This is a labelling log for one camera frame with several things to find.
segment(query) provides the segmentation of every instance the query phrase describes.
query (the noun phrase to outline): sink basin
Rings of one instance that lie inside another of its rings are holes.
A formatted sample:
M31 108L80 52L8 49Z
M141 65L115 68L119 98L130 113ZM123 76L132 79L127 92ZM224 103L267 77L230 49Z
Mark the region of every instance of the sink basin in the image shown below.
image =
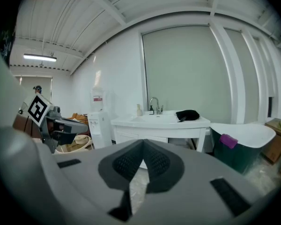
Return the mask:
M124 127L181 129L207 128L210 125L210 121L201 116L199 119L194 121L179 122L176 116L176 111L165 111L161 115L146 114L140 117L119 117L112 120L111 124Z

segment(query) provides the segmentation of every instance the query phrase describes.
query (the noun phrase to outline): dark green tub base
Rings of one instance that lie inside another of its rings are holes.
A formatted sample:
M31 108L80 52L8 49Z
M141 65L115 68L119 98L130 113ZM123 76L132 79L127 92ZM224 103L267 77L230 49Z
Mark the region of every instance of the dark green tub base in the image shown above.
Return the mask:
M260 154L262 147L250 148L238 143L231 149L219 142L221 134L213 129L210 130L214 141L214 156L239 173L246 173Z

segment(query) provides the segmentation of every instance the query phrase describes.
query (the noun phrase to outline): soap dispenser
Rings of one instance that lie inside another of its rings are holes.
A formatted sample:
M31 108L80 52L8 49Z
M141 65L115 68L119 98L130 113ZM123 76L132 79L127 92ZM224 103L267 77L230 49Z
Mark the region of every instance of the soap dispenser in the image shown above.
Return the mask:
M149 114L150 115L154 115L154 109L153 109L152 105L150 105Z
M137 104L136 115L138 117L142 116L141 105Z

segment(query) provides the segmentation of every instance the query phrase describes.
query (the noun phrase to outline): floor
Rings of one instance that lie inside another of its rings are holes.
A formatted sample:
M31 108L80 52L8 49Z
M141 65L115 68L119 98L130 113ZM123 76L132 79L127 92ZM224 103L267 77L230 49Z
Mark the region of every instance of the floor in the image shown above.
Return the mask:
M280 166L281 158L276 164L271 165L264 160L262 156L259 156L244 177L256 186L262 195L266 195L268 192L281 185L281 175L278 173ZM133 214L138 210L145 199L146 186L148 183L149 177L147 170L139 168L130 183Z

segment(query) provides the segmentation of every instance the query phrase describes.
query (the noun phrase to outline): faucet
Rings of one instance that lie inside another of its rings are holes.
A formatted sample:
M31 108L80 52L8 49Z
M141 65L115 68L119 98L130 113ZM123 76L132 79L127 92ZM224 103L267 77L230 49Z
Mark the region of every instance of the faucet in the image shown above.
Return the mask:
M159 114L161 114L161 113L163 112L163 106L161 107L161 110L160 110L158 98L156 98L156 97L152 97L152 98L150 99L150 105L151 105L153 99L155 99L156 102L157 102L156 114L159 115Z

